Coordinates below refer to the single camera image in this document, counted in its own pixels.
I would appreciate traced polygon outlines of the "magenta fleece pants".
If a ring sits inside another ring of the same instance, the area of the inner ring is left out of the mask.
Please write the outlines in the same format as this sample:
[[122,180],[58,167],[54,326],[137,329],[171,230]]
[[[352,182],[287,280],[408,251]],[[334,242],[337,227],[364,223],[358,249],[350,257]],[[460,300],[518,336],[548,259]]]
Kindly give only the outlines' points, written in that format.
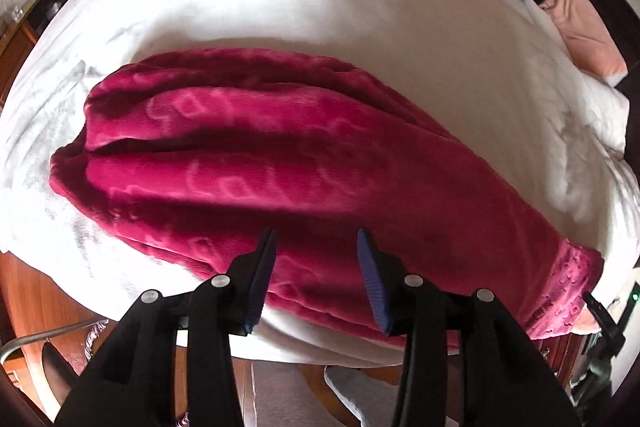
[[445,291],[493,291],[534,339],[567,333],[601,255],[564,237],[483,158],[332,57],[198,49],[94,87],[52,191],[140,253],[206,279],[277,235],[269,306],[381,340],[357,234]]

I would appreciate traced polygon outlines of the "pink pillow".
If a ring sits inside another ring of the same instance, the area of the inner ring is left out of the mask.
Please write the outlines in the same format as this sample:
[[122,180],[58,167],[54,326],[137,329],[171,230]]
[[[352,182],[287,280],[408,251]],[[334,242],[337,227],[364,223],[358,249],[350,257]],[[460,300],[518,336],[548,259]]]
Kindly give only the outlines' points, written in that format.
[[628,75],[620,49],[589,0],[544,0],[540,7],[552,19],[580,70],[611,87]]

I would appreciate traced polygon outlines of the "white duvet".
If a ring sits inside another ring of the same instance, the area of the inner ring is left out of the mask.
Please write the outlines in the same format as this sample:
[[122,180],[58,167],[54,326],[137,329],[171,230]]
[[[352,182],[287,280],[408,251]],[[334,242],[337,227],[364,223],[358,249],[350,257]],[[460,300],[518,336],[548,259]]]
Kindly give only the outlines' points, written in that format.
[[119,319],[142,291],[196,285],[134,251],[49,186],[90,89],[181,49],[273,48],[370,72],[433,116],[564,236],[604,261],[593,295],[623,308],[639,257],[639,187],[624,161],[628,100],[585,76],[529,0],[70,0],[1,114],[1,248],[88,309]]

